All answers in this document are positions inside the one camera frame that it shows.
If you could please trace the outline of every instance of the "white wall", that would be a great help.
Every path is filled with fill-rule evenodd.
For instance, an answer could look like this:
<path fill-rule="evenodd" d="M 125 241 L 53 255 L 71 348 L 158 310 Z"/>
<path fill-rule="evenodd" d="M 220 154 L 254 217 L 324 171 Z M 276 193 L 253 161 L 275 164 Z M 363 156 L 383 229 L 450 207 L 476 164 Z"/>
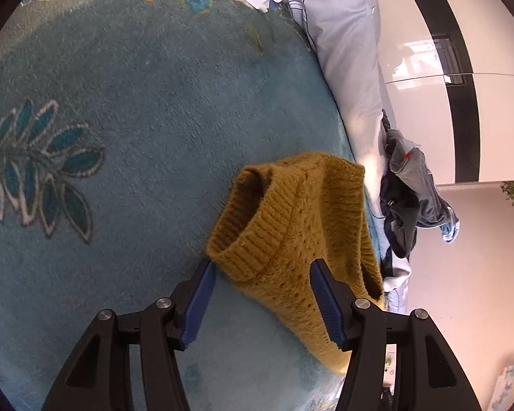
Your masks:
<path fill-rule="evenodd" d="M 514 212 L 499 185 L 441 195 L 461 231 L 445 244 L 439 230 L 419 230 L 408 308 L 428 310 L 485 409 L 500 369 L 514 363 Z"/>

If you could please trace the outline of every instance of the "knitted sweater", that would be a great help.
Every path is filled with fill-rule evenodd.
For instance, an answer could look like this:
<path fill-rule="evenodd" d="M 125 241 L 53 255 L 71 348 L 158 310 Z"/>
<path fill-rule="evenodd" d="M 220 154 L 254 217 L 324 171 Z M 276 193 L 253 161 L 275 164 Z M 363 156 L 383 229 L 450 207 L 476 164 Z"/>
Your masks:
<path fill-rule="evenodd" d="M 246 166 L 206 248 L 237 288 L 273 310 L 337 372 L 346 371 L 350 354 L 329 340 L 308 274 L 310 263 L 324 258 L 357 297 L 382 306 L 363 176 L 361 165 L 325 153 Z"/>

